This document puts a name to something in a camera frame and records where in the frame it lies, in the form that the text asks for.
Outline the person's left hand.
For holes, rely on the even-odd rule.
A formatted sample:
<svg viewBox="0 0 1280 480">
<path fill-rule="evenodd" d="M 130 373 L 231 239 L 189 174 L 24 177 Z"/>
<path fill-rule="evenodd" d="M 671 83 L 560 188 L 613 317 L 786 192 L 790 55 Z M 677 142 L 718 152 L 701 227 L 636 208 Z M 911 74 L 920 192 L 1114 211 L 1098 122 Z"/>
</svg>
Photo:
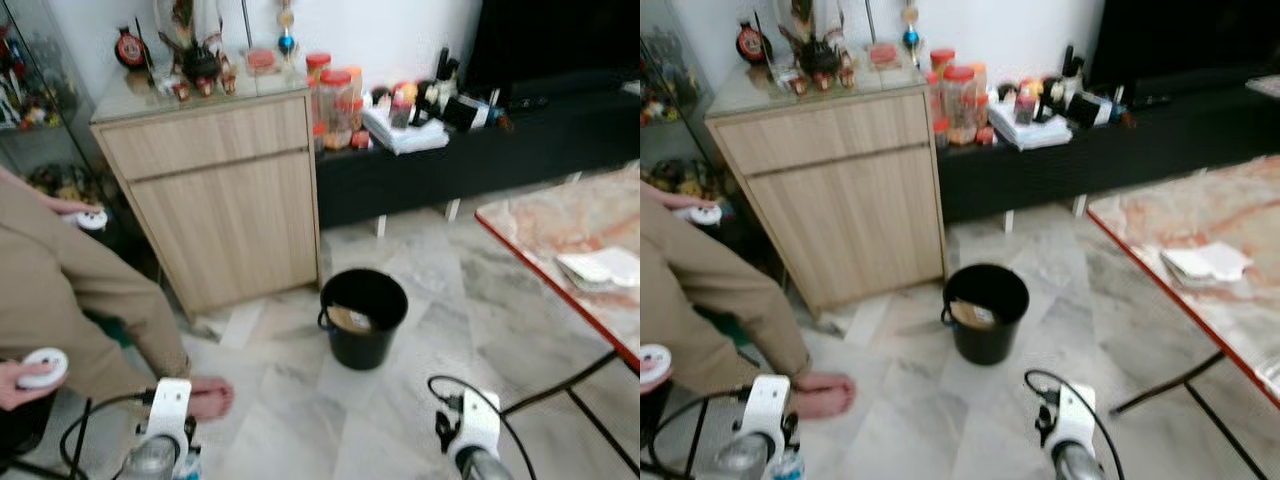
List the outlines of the person's left hand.
<svg viewBox="0 0 1280 480">
<path fill-rule="evenodd" d="M 664 192 L 648 183 L 641 183 L 643 192 L 654 200 L 657 204 L 668 210 L 682 210 L 682 209 L 713 209 L 718 204 L 716 201 L 699 198 L 696 196 L 677 195 L 671 192 Z"/>
<path fill-rule="evenodd" d="M 38 191 L 37 191 L 37 200 L 58 215 L 73 215 L 81 212 L 93 214 L 102 211 L 102 209 L 96 205 L 58 198 L 49 195 L 44 195 Z"/>
</svg>

